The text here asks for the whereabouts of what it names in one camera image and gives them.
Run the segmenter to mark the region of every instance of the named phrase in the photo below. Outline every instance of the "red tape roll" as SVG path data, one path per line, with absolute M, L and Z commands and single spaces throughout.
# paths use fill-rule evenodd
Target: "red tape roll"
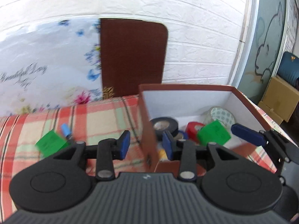
M 198 142 L 196 137 L 197 132 L 204 126 L 204 124 L 199 122 L 189 122 L 186 127 L 186 133 L 188 134 L 189 139 Z

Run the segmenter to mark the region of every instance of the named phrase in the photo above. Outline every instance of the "open box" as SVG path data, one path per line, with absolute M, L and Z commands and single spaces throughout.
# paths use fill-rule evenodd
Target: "open box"
M 172 117 L 185 130 L 190 121 L 203 122 L 206 112 L 213 106 L 230 111 L 236 120 L 255 131 L 270 130 L 269 124 L 255 107 L 235 87 L 220 85 L 142 84 L 139 86 L 139 110 L 141 114 L 141 148 L 148 171 L 178 172 L 179 162 L 160 162 L 157 140 L 150 120 Z M 233 136 L 225 147 L 247 157 L 256 146 Z

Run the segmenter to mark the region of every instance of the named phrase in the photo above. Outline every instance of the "brown box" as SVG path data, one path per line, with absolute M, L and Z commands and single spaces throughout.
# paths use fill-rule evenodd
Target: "brown box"
M 157 117 L 173 117 L 184 130 L 189 121 L 203 122 L 205 113 L 213 106 L 229 110 L 240 123 L 253 130 L 270 130 L 269 124 L 255 107 L 235 87 L 219 85 L 186 84 L 142 84 L 139 86 L 139 110 L 142 131 L 141 148 L 145 157 L 147 170 L 154 172 L 177 172 L 178 163 L 165 163 L 159 167 L 157 140 L 150 122 Z M 256 146 L 236 137 L 226 147 L 242 156 L 251 154 Z
M 281 77 L 272 77 L 259 107 L 276 123 L 289 121 L 299 102 L 299 91 Z
M 276 114 L 273 109 L 269 108 L 262 101 L 259 102 L 258 107 L 260 107 L 271 119 L 273 119 L 277 124 L 281 124 L 283 118 L 281 118 L 278 114 Z
M 142 83 L 161 83 L 168 31 L 135 19 L 101 19 L 104 98 L 138 94 Z

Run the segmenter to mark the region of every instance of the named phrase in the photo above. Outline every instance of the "gold emblem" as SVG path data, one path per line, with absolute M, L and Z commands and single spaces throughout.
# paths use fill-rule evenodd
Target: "gold emblem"
M 103 99 L 113 98 L 113 87 L 104 87 L 103 88 Z

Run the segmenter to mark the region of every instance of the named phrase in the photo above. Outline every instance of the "tape roll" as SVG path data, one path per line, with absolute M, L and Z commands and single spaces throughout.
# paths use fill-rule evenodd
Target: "tape roll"
M 227 129 L 230 129 L 231 126 L 236 123 L 234 115 L 221 107 L 210 108 L 204 119 L 204 124 L 208 125 L 215 120 L 218 120 Z
M 178 122 L 170 117 L 159 117 L 151 120 L 153 129 L 156 132 L 158 141 L 162 141 L 162 134 L 165 130 L 169 130 L 171 135 L 175 137 L 178 134 Z
M 204 124 L 199 122 L 189 122 L 186 127 L 186 133 L 188 134 L 188 137 L 191 140 L 198 142 L 198 139 L 196 137 L 197 132 L 201 130 L 201 128 L 203 128 L 204 126 Z

